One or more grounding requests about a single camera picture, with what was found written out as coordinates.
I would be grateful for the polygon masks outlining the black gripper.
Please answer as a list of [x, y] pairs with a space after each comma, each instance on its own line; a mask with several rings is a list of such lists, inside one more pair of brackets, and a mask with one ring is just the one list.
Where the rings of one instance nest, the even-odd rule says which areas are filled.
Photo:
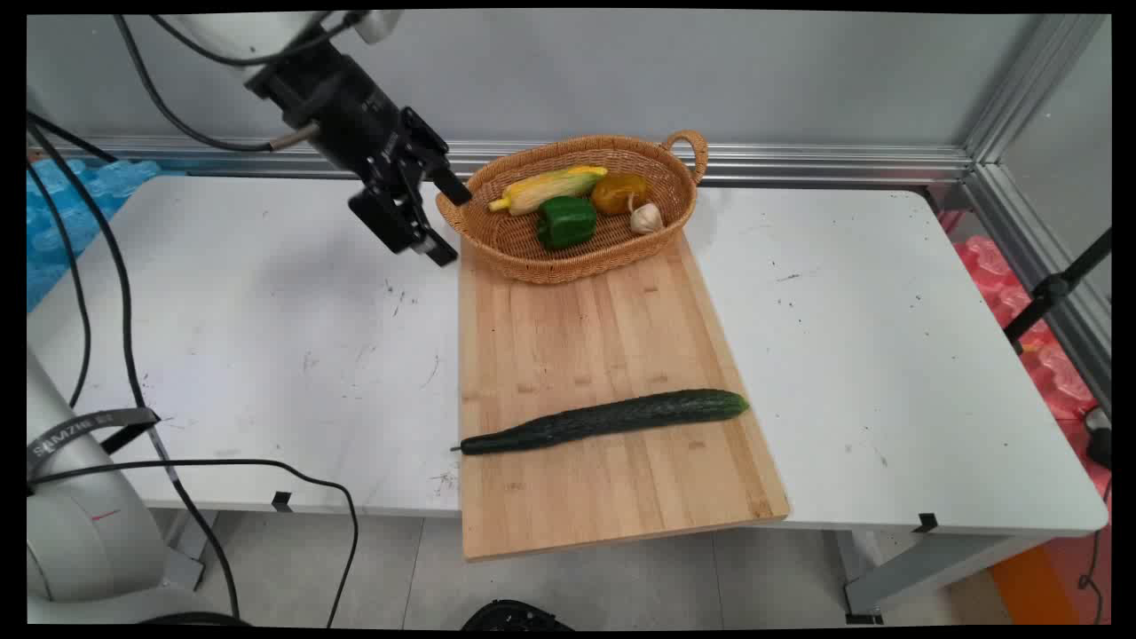
[[[452, 205], [470, 202], [470, 190], [446, 160], [446, 142], [409, 106], [398, 108], [361, 65], [329, 42], [264, 66], [247, 86], [279, 107], [289, 127], [316, 124], [310, 146], [366, 185], [406, 193], [431, 181]], [[389, 193], [364, 189], [348, 206], [390, 252], [412, 249], [438, 267], [458, 259], [431, 226], [420, 194], [395, 200]]]

